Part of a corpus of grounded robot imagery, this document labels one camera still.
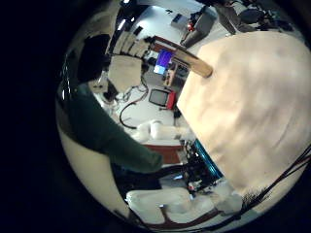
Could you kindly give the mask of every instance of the monitor screen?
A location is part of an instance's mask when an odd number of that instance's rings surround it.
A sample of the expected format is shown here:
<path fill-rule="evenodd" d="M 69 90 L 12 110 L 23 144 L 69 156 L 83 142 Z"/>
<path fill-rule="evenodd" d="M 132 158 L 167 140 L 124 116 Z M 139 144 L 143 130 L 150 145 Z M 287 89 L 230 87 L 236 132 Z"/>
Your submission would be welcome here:
<path fill-rule="evenodd" d="M 171 51 L 165 49 L 160 50 L 156 60 L 154 72 L 160 75 L 164 75 L 172 55 L 173 53 Z"/>
<path fill-rule="evenodd" d="M 161 107 L 165 107 L 167 97 L 168 97 L 167 91 L 153 89 L 149 97 L 149 102 L 159 105 Z"/>

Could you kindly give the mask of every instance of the person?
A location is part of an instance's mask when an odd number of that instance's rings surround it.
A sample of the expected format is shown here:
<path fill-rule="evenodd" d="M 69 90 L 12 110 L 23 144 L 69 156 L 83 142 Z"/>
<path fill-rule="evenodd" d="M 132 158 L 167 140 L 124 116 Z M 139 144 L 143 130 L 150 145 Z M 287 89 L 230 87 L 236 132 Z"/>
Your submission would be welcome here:
<path fill-rule="evenodd" d="M 231 34 L 256 31 L 256 28 L 244 23 L 232 7 L 229 0 L 196 0 L 208 7 L 213 6 L 219 16 L 220 24 Z"/>

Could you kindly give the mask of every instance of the wooden board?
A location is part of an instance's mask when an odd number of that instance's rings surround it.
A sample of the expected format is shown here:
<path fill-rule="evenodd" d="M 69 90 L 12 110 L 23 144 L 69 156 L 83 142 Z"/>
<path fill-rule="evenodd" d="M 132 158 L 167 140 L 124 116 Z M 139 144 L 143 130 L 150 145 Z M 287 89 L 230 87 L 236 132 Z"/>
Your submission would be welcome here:
<path fill-rule="evenodd" d="M 145 145 L 145 147 L 150 150 L 159 152 L 163 156 L 164 164 L 179 164 L 181 160 L 177 152 L 183 150 L 182 146 L 155 146 L 155 145 Z"/>
<path fill-rule="evenodd" d="M 294 37 L 251 32 L 197 55 L 177 103 L 196 137 L 240 194 L 270 185 L 311 142 L 311 55 Z"/>

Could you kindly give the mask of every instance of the cable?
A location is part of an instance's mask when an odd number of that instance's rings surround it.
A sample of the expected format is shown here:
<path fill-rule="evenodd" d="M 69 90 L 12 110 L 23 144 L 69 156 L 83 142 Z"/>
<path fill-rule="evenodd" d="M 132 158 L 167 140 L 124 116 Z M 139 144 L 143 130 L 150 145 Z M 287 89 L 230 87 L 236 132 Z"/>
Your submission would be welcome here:
<path fill-rule="evenodd" d="M 120 121 L 120 123 L 121 123 L 124 127 L 126 127 L 126 128 L 137 129 L 136 126 L 127 125 L 127 124 L 125 124 L 125 123 L 123 122 L 121 116 L 122 116 L 124 110 L 127 109 L 129 106 L 131 106 L 131 105 L 136 105 L 139 101 L 144 100 L 144 99 L 147 97 L 148 93 L 149 93 L 149 88 L 148 88 L 148 86 L 147 86 L 147 84 L 146 84 L 146 81 L 145 81 L 145 79 L 144 79 L 143 77 L 141 77 L 141 82 L 142 82 L 142 85 L 146 88 L 146 89 L 145 89 L 145 93 L 144 93 L 141 97 L 139 97 L 137 100 L 134 100 L 134 101 L 130 102 L 129 104 L 127 104 L 127 105 L 121 110 L 120 115 L 119 115 L 119 121 Z"/>
<path fill-rule="evenodd" d="M 207 227 L 198 228 L 198 229 L 192 229 L 192 230 L 178 230 L 177 232 L 195 232 L 195 233 L 198 233 L 198 232 L 203 232 L 203 231 L 214 231 L 214 230 L 218 230 L 218 229 L 220 229 L 220 228 L 222 228 L 224 226 L 227 226 L 228 224 L 232 223 L 235 220 L 239 220 L 242 217 L 242 215 L 244 215 L 245 213 L 247 213 L 248 211 L 253 209 L 256 205 L 260 204 L 265 198 L 267 198 L 267 194 L 270 192 L 270 190 L 277 183 L 279 183 L 281 180 L 283 180 L 284 178 L 288 177 L 289 175 L 293 174 L 294 172 L 296 172 L 301 167 L 307 165 L 310 162 L 310 160 L 308 160 L 307 162 L 301 164 L 298 168 L 296 168 L 293 171 L 291 171 L 292 168 L 294 168 L 301 161 L 305 160 L 306 158 L 310 158 L 311 157 L 310 154 L 307 155 L 310 151 L 311 151 L 311 144 L 296 159 L 296 161 L 288 169 L 286 169 L 282 173 L 281 176 L 279 176 L 279 178 L 277 178 L 269 187 L 265 188 L 251 203 L 249 203 L 246 207 L 242 208 L 242 210 L 239 213 L 237 213 L 237 214 L 227 218 L 226 220 L 224 220 L 221 223 L 216 224 L 216 225 L 207 226 Z"/>
<path fill-rule="evenodd" d="M 133 90 L 133 88 L 136 86 L 132 86 L 126 93 L 124 93 L 122 95 L 122 98 L 117 98 L 116 100 L 118 101 L 118 103 L 126 103 L 129 100 L 129 97 L 131 96 L 131 91 Z"/>

